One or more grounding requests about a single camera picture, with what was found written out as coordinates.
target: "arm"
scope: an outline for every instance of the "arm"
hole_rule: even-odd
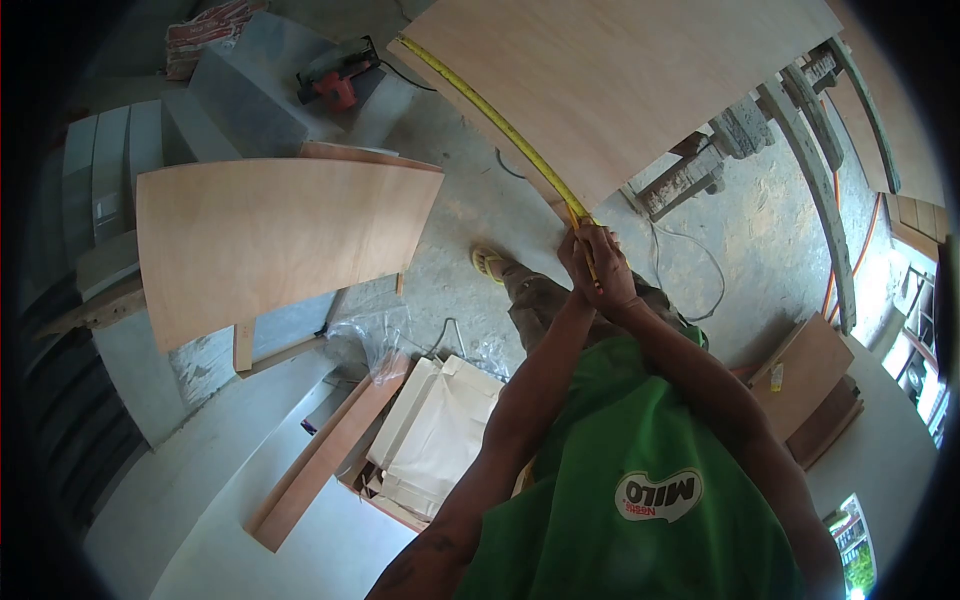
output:
[[[577,237],[592,248],[604,294],[593,294],[583,285],[589,278],[585,264],[576,263],[570,270],[574,282],[580,281],[590,303],[640,343],[754,482],[786,533],[807,596],[842,598],[844,575],[836,545],[817,517],[804,472],[774,437],[753,394],[720,361],[636,297],[633,275],[613,234],[583,225]]]
[[[517,476],[560,414],[594,315],[583,294],[574,290],[504,386],[473,464],[433,522],[387,566],[367,598],[453,595],[480,543],[483,514],[510,499]]]

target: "foot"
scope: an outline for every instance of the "foot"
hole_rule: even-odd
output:
[[[503,271],[512,262],[486,246],[474,248],[470,258],[477,271],[501,284],[503,283]]]

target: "power tool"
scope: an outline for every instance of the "power tool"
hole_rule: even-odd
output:
[[[357,102],[351,79],[380,66],[370,36],[339,44],[313,59],[297,74],[297,98],[308,104],[323,98],[331,112],[343,112]]]

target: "concrete floor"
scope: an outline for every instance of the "concrete floor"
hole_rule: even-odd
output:
[[[416,17],[430,0],[405,0]],[[299,21],[335,40],[370,34],[383,58],[386,43],[406,25],[396,0],[277,0],[272,12]],[[398,60],[392,63],[409,73]],[[830,118],[846,151],[840,171],[841,214],[851,261],[860,254],[874,208],[852,144],[836,112]],[[691,235],[717,258],[726,294],[715,314],[699,325],[710,351],[731,368],[761,362],[798,319],[819,310],[829,275],[823,230],[809,189],[776,127],[777,144],[762,154],[727,164],[726,190],[700,194],[660,224]],[[477,243],[498,248],[530,268],[569,287],[554,251],[563,236],[560,220],[525,180],[504,172],[493,147],[442,96],[421,92],[385,146],[402,156],[443,166],[446,178],[405,277],[404,294],[394,294],[393,277],[354,286],[340,315],[405,304],[407,338],[424,348],[437,339],[446,317],[457,319],[468,356],[492,349],[512,372],[523,351],[506,314],[501,287],[478,275],[468,253]],[[664,156],[634,179],[635,188],[653,180],[676,158]],[[618,192],[595,216],[620,234],[635,271],[654,277],[649,224]],[[660,235],[660,278],[669,297],[688,318],[706,313],[720,294],[720,278],[702,249]],[[889,220],[880,210],[873,241],[856,278],[854,336],[869,346],[889,310],[906,261],[891,249]],[[452,331],[442,348],[456,349]]]

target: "green shirt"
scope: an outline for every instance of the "green shirt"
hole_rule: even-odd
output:
[[[803,597],[770,506],[643,365],[632,338],[584,351],[536,483],[484,515],[456,598]]]

